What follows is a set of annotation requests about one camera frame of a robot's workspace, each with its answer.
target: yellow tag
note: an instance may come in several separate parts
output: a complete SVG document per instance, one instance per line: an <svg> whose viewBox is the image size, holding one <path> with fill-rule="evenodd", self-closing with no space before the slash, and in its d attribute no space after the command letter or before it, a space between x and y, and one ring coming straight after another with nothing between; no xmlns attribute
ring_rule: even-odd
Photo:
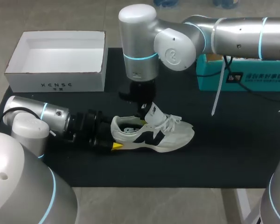
<svg viewBox="0 0 280 224"><path fill-rule="evenodd" d="M123 147L122 144L119 144L119 143L114 142L111 151L120 149L121 147Z"/></svg>

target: black table mat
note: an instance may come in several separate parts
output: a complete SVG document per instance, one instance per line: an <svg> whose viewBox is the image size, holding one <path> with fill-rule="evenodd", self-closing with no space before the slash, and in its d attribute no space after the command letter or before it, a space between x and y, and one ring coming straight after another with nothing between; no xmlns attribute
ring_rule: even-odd
<svg viewBox="0 0 280 224"><path fill-rule="evenodd" d="M215 92L199 91L195 68L174 72L160 65L155 103L165 113L194 125L185 148L160 154L152 150L109 155L50 138L44 162L72 187L265 188L280 161L280 104L247 92L221 92L212 117ZM71 113L102 110L131 116L136 105L118 97L127 90L121 49L109 49L105 92L13 93L8 88L0 116L12 95L63 107ZM280 93L262 93L280 99ZM3 123L0 131L10 133Z"/></svg>

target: teal box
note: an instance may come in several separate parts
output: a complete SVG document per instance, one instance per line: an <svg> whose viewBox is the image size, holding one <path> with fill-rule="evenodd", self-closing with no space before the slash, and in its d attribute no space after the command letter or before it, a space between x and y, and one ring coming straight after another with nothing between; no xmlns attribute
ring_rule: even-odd
<svg viewBox="0 0 280 224"><path fill-rule="evenodd" d="M197 59L196 73L210 75L221 71L222 59L207 60L206 55ZM252 91L280 91L280 61L234 59L231 66L233 76ZM199 89L217 91L220 74L212 77L198 77ZM225 70L222 91L245 91Z"/></svg>

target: cardboard box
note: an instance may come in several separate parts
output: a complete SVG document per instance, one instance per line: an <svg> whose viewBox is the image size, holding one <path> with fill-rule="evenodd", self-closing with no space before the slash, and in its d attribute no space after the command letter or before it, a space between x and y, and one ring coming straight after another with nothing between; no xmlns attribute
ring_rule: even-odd
<svg viewBox="0 0 280 224"><path fill-rule="evenodd" d="M5 70L13 92L104 91L102 31L24 32Z"/></svg>
<svg viewBox="0 0 280 224"><path fill-rule="evenodd" d="M222 56L201 55L197 59L196 73L210 75L221 71ZM230 66L235 77L252 91L280 91L280 61L234 58ZM198 77L199 89L217 91L220 74L213 77ZM232 76L225 71L222 91L245 91Z"/></svg>

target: white sneaker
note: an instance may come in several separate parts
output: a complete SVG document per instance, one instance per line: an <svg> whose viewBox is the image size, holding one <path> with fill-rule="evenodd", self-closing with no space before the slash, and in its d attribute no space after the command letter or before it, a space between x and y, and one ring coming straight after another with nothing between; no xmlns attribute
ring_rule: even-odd
<svg viewBox="0 0 280 224"><path fill-rule="evenodd" d="M123 144L120 149L148 147L159 153L170 152L187 145L194 136L193 126L181 119L164 114L153 103L145 121L135 116L115 116L111 133L117 143Z"/></svg>

